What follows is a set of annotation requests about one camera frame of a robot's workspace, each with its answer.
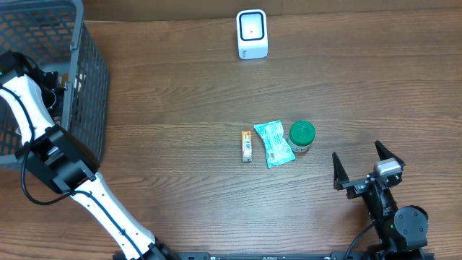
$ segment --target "wooden surface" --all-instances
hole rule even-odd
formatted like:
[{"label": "wooden surface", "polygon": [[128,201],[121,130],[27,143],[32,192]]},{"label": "wooden surface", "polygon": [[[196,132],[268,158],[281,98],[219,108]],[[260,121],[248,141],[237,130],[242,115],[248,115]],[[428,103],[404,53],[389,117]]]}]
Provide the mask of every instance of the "wooden surface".
[{"label": "wooden surface", "polygon": [[461,0],[83,0],[85,18],[97,21],[154,21],[232,18],[244,9],[267,15],[460,8]]},{"label": "wooden surface", "polygon": [[[100,171],[145,227],[179,251],[328,253],[369,224],[361,199],[332,189],[331,153],[351,179],[378,161],[408,165],[392,192],[430,215],[439,259],[462,254],[462,9],[270,17],[269,57],[237,57],[235,20],[91,24],[111,72]],[[255,135],[313,122],[312,149],[269,170]],[[19,175],[0,178],[0,259],[109,259],[116,244],[67,199],[39,207]],[[30,192],[55,195],[33,177]],[[368,233],[358,249],[377,243]]]}]

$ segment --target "wooden table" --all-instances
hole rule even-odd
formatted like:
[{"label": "wooden table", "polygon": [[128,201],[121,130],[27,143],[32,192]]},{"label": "wooden table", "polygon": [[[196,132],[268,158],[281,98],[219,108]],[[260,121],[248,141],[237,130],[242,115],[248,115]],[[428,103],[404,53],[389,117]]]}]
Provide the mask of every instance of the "wooden table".
[{"label": "wooden table", "polygon": [[[88,24],[111,73],[103,166],[114,194],[179,251],[309,254],[346,250],[369,224],[361,199],[332,189],[331,153],[351,179],[379,139],[408,165],[400,207],[430,215],[425,251],[462,254],[462,9],[270,17],[269,56],[237,57],[235,20]],[[256,135],[309,120],[317,136],[269,170]],[[34,178],[30,192],[55,196]],[[31,204],[0,179],[0,259],[110,259],[118,250],[67,199]],[[377,243],[368,233],[357,249]]]}]

